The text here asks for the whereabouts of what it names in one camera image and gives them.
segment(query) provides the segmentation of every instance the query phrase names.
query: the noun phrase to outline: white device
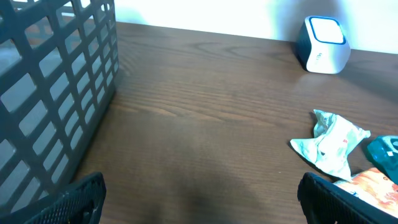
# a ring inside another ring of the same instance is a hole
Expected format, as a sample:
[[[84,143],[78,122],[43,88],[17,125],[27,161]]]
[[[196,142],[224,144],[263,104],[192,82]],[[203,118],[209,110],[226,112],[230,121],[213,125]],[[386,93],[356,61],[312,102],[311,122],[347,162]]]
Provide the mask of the white device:
[[[351,48],[336,19],[308,16],[298,35],[296,51],[307,71],[336,74],[346,65]]]

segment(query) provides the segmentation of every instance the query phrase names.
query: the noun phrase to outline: plastic basket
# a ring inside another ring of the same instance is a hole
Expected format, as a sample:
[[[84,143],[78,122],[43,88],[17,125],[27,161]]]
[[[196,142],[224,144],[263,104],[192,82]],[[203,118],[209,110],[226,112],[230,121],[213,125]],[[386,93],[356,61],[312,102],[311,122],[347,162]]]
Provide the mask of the plastic basket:
[[[0,1],[0,215],[73,177],[114,93],[116,40],[112,0]]]

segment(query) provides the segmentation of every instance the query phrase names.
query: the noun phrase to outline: wood grain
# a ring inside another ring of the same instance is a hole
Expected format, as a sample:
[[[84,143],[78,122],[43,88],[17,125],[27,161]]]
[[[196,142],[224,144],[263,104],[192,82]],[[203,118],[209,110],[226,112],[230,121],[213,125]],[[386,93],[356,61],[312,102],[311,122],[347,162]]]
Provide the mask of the wood grain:
[[[339,75],[304,71],[291,43],[118,24],[117,92],[76,179],[101,171],[102,223],[305,223],[317,172],[287,144],[320,109],[398,135],[398,57],[354,50]]]

